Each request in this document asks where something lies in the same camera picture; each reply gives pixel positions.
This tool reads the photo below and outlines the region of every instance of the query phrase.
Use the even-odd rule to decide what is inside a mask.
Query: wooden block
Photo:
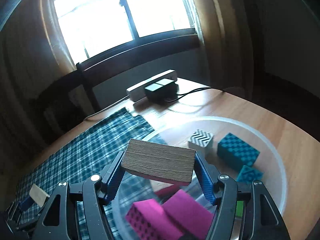
[[[206,157],[209,153],[213,152],[213,134],[197,129],[188,140],[188,147],[194,149]]]
[[[121,166],[146,179],[188,185],[195,154],[193,149],[130,139]]]
[[[152,179],[150,180],[150,185],[153,192],[159,197],[174,194],[180,189],[178,185],[156,181]]]
[[[38,187],[36,184],[32,184],[29,195],[40,207],[42,207],[46,199],[50,197],[49,194],[47,194],[43,189]]]

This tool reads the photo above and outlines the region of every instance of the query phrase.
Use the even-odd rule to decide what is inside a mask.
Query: black and white patterned block
[[[213,137],[212,133],[197,129],[188,140],[188,147],[206,157],[213,150]]]

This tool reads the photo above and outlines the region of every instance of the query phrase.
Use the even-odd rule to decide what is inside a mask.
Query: pink foam block
[[[162,205],[164,211],[200,240],[206,238],[213,214],[180,189]]]
[[[154,199],[134,202],[125,218],[141,240],[178,240],[183,236]]]

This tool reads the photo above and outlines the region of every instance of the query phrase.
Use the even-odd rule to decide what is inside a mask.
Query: brown curtain
[[[30,102],[75,69],[53,0],[22,0],[0,32],[0,173],[23,166],[47,146],[54,129]],[[83,87],[69,97],[93,113]]]
[[[243,0],[193,0],[210,72],[217,88],[243,88],[250,99],[253,53]]]

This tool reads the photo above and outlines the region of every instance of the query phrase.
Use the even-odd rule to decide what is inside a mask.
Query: bright window
[[[139,37],[192,26],[183,0],[54,0],[54,5],[75,63]]]

